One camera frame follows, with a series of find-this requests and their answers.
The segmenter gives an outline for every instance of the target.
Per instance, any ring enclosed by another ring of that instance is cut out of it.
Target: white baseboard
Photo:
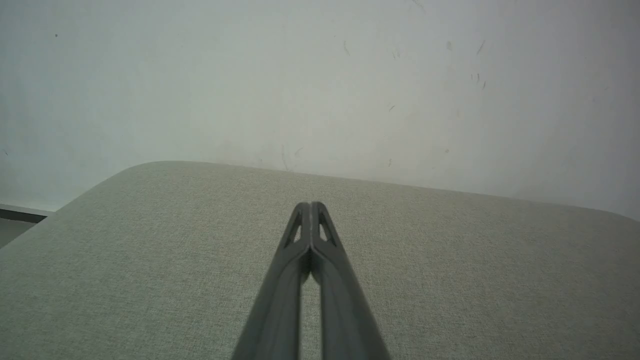
[[[54,213],[53,211],[23,208],[22,206],[14,206],[14,205],[7,205],[7,204],[0,204],[0,209],[9,210],[9,211],[18,211],[19,213],[42,215],[43,217],[51,216]]]

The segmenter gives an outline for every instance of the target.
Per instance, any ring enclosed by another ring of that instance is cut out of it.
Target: floor
[[[13,239],[17,238],[20,234],[29,230],[34,225],[35,224],[31,222],[0,218],[0,248],[10,243]]]

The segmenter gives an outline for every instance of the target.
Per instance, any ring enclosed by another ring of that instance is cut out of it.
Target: wall
[[[640,5],[6,1],[0,203],[198,160],[640,219]]]

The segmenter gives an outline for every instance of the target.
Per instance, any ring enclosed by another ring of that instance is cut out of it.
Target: dark strip along baseboard
[[[37,223],[41,222],[42,220],[44,220],[46,218],[46,216],[44,216],[44,215],[36,215],[36,214],[28,214],[28,213],[21,213],[20,211],[12,211],[12,210],[0,209],[0,218],[7,219],[7,220],[32,222],[34,224],[37,224]]]

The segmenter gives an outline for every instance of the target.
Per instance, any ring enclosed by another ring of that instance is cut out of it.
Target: baseboard
[[[14,206],[0,204],[0,218],[7,220],[25,221],[38,223],[44,218],[53,214],[53,211],[45,211],[38,209],[23,208],[22,206]]]

